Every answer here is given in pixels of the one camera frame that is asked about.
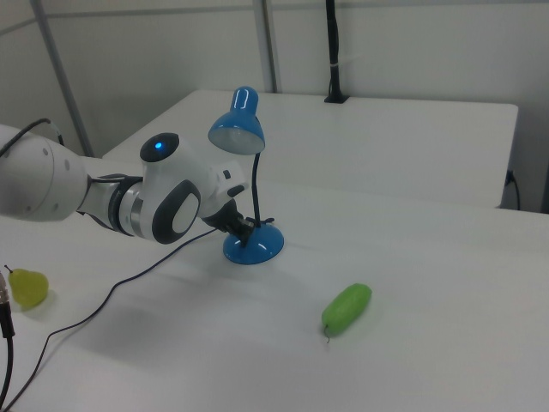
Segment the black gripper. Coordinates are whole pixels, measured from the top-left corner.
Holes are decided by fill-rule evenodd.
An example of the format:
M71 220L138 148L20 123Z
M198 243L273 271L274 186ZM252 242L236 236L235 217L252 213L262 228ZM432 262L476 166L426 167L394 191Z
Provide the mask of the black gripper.
M246 247L250 234L256 228L256 221L250 217L243 217L238 212L234 199L225 203L220 210L210 216L202 217L202 220L215 229L224 233L238 235L235 244L239 247Z

